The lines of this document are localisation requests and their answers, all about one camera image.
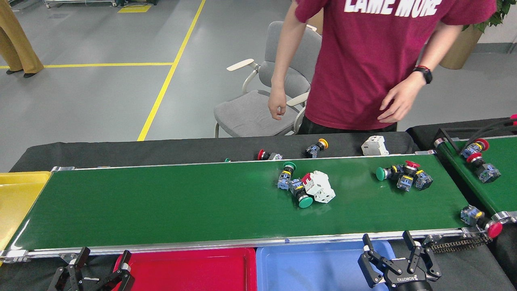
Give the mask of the person's left hand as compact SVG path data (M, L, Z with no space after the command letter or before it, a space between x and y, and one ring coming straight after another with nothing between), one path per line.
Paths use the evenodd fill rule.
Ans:
M426 85L421 72L412 72L405 80L394 86L382 100L377 117L381 123L397 123L410 112L421 88Z

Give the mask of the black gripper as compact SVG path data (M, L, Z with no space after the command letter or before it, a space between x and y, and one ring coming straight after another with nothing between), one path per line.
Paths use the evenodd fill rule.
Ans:
M396 266L391 261L375 252L371 240L364 234L364 252L358 259L360 269L370 288L376 284L385 283L390 291L432 291L427 280L436 281L441 278L441 270L434 263L434 252L430 247L422 246L416 242L409 231L403 232L403 239L410 250L408 267L402 274L396 274ZM418 262L423 260L426 271L418 267Z

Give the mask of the person's right hand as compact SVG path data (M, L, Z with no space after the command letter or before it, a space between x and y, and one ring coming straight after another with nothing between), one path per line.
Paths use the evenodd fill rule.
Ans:
M271 117L277 121L282 120L286 112L286 93L284 85L272 84L271 92L268 100L268 109Z

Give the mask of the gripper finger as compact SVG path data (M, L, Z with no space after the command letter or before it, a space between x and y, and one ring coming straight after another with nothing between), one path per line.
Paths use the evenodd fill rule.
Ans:
M119 291L131 291L135 283L135 277L130 272L129 260L131 252L124 250L118 268L110 275L98 280L92 288L93 291L110 291L119 286Z
M50 291L65 291L67 284L71 291L84 291L85 285L82 282L82 268L85 266L90 254L88 247L83 247L78 255L73 255L72 260L66 267L59 267L48 287Z

